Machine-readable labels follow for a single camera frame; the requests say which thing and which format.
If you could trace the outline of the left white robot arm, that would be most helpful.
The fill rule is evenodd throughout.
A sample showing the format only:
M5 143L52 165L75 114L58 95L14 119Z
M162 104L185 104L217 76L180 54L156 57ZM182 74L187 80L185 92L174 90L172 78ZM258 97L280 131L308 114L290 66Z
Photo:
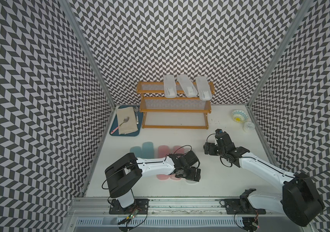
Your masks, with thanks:
M113 202L126 209L135 204L132 192L134 185L142 177L156 175L174 175L193 182L201 179L201 169L195 164L200 161L193 151L185 154L168 154L164 158L144 159L137 158L134 153L127 153L105 170L107 184Z

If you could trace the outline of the clear pencil case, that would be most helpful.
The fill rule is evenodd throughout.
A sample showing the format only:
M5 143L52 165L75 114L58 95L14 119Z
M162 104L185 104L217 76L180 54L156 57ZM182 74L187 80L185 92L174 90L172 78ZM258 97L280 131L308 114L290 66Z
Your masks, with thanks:
M177 97L177 85L173 75L164 75L164 94L166 98Z
M197 184L198 183L198 181L193 181L193 180L186 180L186 183L188 183L188 184L191 184L191 185L194 185L194 184Z
M212 99L212 92L207 78L205 76L197 76L195 80L200 100L210 101Z
M180 74L177 76L177 81L179 82L184 94L187 98L194 98L198 95L198 91L191 79L186 74Z

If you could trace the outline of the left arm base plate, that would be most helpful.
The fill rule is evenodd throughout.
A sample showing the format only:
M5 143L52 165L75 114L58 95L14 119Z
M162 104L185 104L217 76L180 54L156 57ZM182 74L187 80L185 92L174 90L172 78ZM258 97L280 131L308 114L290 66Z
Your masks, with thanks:
M148 213L149 199L135 199L134 203L127 208L122 208L120 202L116 199L111 201L109 210L110 215L129 215L138 210L138 214L146 215Z

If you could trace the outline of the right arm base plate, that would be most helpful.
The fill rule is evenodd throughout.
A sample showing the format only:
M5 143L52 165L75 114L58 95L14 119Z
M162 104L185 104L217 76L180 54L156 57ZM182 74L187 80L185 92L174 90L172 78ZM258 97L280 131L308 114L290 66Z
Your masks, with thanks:
M224 199L225 209L228 215L246 214L246 215L265 215L266 210L254 208L246 199Z

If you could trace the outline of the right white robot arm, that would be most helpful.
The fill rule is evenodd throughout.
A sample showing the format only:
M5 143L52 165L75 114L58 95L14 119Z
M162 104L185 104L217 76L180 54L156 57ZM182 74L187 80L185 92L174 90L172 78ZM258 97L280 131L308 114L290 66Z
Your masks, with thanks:
M273 211L286 215L296 225L307 226L325 206L311 178L305 173L287 172L266 162L244 147L236 147L229 134L217 129L214 143L205 142L206 155L218 156L236 166L250 171L274 186L279 193L245 190L239 199L225 201L228 214L253 214Z

